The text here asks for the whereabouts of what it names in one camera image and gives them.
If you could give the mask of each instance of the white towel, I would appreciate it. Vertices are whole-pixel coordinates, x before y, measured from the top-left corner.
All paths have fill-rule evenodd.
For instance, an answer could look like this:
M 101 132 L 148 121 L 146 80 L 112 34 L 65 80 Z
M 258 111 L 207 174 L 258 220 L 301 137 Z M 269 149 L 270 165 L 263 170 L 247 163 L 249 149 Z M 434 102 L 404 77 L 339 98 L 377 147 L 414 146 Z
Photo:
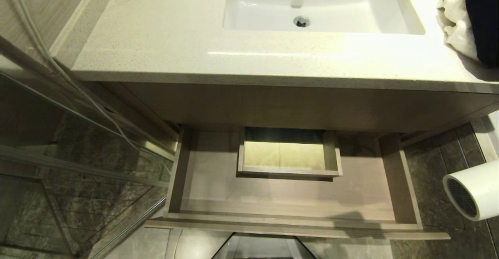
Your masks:
M 476 56 L 476 45 L 471 28 L 471 22 L 466 11 L 465 0 L 440 0 L 437 8 L 444 8 L 444 15 L 455 23 L 455 26 L 445 26 L 444 32 L 447 33 L 446 43 L 451 44 L 465 56 L 479 61 Z

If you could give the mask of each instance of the countertop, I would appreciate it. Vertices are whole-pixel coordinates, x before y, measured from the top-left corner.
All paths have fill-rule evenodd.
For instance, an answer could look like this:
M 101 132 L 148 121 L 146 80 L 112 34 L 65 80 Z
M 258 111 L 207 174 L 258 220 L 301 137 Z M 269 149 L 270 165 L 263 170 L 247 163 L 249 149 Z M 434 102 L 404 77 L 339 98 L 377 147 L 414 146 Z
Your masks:
M 499 93 L 497 69 L 444 44 L 437 1 L 411 0 L 426 34 L 408 35 L 228 30 L 226 0 L 109 0 L 71 71 L 85 81 Z

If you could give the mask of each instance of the sink basin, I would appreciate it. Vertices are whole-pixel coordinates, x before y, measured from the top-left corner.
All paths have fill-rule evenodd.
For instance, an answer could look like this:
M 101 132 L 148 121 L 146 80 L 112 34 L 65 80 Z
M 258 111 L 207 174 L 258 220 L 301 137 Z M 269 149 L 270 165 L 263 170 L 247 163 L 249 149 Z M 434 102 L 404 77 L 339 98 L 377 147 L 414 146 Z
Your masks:
M 410 0 L 227 0 L 233 30 L 424 34 Z

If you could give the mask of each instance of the drawer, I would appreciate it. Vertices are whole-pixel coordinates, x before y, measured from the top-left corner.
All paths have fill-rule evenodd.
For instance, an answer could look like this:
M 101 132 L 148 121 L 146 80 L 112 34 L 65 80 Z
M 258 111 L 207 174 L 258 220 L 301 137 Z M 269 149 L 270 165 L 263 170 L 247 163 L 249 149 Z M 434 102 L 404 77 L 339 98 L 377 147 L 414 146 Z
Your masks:
M 339 134 L 334 140 L 342 176 L 328 182 L 241 176 L 242 135 L 240 129 L 183 126 L 164 216 L 146 226 L 332 238 L 450 238 L 423 231 L 397 134 Z
M 237 173 L 241 177 L 332 181 L 342 175 L 333 131 L 241 128 Z

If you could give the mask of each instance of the black object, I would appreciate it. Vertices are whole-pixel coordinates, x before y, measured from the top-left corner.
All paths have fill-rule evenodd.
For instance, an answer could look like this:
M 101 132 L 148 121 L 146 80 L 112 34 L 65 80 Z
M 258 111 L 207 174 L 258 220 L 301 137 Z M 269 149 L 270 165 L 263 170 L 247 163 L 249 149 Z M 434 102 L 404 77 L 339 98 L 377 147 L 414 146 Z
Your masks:
M 478 59 L 499 66 L 499 0 L 466 0 Z
M 463 185 L 454 179 L 447 179 L 447 187 L 452 195 L 452 198 L 469 217 L 475 217 L 477 213 L 476 204 L 473 197 L 469 194 Z

